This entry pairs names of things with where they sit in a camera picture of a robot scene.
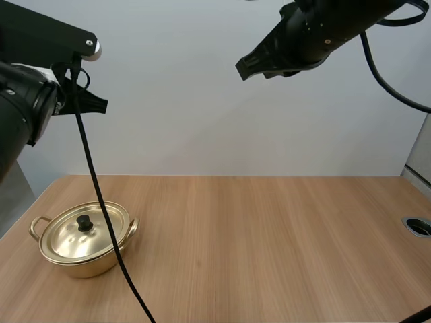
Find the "black cable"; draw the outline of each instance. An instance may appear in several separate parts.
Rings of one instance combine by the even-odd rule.
[[[76,121],[78,123],[79,133],[81,134],[82,145],[84,146],[84,152],[86,154],[86,159],[87,159],[87,163],[88,163],[88,168],[90,170],[90,175],[92,177],[94,190],[96,191],[96,195],[97,195],[97,198],[98,198],[99,203],[100,203],[100,208],[102,209],[103,216],[106,220],[106,224],[107,224],[108,230],[109,230],[109,235],[110,235],[110,238],[112,240],[112,245],[114,246],[115,255],[117,256],[117,260],[119,262],[121,271],[123,272],[124,277],[126,278],[126,281],[129,284],[130,289],[132,290],[133,294],[137,298],[139,304],[141,304],[143,310],[145,311],[148,318],[150,319],[150,322],[156,323],[156,321],[154,320],[153,316],[150,313],[150,310],[146,306],[146,304],[143,301],[142,297],[140,296],[139,292],[136,290],[136,287],[134,286],[134,284],[133,284],[133,282],[129,276],[129,273],[127,272],[126,266],[124,265],[123,259],[121,258],[121,253],[119,250],[119,246],[117,244],[117,239],[115,237],[114,229],[112,227],[112,223],[111,223],[110,218],[108,216],[108,211],[106,210],[106,206],[105,206],[105,203],[104,203],[104,200],[102,197],[102,191],[100,190],[99,183],[97,181],[96,171],[94,170],[92,156],[90,154],[90,148],[88,147],[86,131],[84,130],[84,124],[82,122],[81,110],[79,108],[79,102],[78,102],[77,78],[78,78],[79,72],[80,72],[80,69],[78,69],[78,68],[75,69],[74,67],[71,67],[71,80],[72,80],[71,99],[73,100],[73,106],[75,108]]]
[[[362,47],[364,47],[366,62],[368,63],[371,73],[376,79],[377,83],[380,84],[380,86],[383,87],[383,89],[385,89],[385,91],[391,94],[395,99],[403,102],[404,104],[407,104],[408,106],[411,106],[413,109],[416,109],[425,113],[431,113],[431,108],[424,106],[420,103],[414,102],[409,98],[406,98],[402,94],[395,91],[388,83],[386,83],[386,81],[381,77],[380,73],[377,71],[377,67],[374,64],[374,60],[372,59],[372,55],[371,55],[370,44],[368,43],[368,38],[365,32],[361,32],[361,41],[362,41]]]

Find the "gold pot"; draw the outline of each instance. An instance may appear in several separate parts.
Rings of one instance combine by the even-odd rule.
[[[120,205],[105,202],[114,228],[120,253],[123,254],[135,234],[139,219],[130,222],[128,212]],[[39,235],[34,227],[40,221],[48,225]],[[54,219],[37,217],[30,224],[30,235],[39,243],[42,255],[60,266],[69,276],[88,278],[104,273],[117,263],[99,202],[73,207]]]

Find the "black knob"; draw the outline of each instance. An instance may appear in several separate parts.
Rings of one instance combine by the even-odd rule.
[[[90,217],[86,214],[80,215],[77,219],[76,219],[79,228],[78,230],[80,232],[87,232],[90,231],[93,227],[93,223],[90,221]]]

